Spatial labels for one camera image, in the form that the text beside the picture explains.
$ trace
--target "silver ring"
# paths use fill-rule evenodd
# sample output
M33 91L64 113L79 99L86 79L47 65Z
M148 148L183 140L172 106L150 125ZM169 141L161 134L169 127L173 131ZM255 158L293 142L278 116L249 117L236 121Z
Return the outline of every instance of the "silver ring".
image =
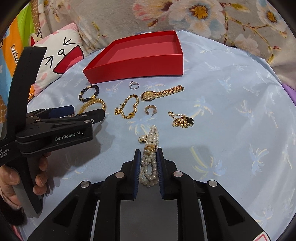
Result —
M131 90L136 90L136 89L139 88L139 87L140 87L139 83L134 82L134 81L131 81L131 82L130 82L130 89L131 89Z

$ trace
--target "green fabric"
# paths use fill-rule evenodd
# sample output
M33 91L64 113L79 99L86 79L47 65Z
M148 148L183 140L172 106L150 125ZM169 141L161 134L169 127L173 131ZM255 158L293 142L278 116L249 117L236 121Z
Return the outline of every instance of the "green fabric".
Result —
M35 33L30 3L18 14L17 25L23 46L28 46L29 36Z

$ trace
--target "red box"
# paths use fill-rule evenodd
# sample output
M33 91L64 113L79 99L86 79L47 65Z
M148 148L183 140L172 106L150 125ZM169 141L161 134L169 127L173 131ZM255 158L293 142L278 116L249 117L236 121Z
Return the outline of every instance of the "red box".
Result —
M183 52L175 31L113 41L83 70L91 84L158 75L182 75Z

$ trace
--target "purple fabric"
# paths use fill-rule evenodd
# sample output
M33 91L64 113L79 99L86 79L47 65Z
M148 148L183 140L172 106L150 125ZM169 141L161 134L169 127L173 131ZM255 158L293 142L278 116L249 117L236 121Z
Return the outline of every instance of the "purple fabric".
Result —
M282 86L285 89L285 91L288 93L290 98L292 99L293 103L296 105L296 91L285 84L282 84Z

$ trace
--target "gold watch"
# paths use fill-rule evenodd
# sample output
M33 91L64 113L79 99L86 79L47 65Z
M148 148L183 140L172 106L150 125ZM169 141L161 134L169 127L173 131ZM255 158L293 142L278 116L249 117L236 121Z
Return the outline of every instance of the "gold watch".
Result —
M180 91L184 90L184 87L181 85L175 86L171 89L168 90L164 90L164 91L159 91L159 92L155 92L155 91L146 91L143 94L141 94L141 101L151 101L155 98L159 98L159 97L163 97L163 96L167 96L167 95L171 95L174 93L178 93Z

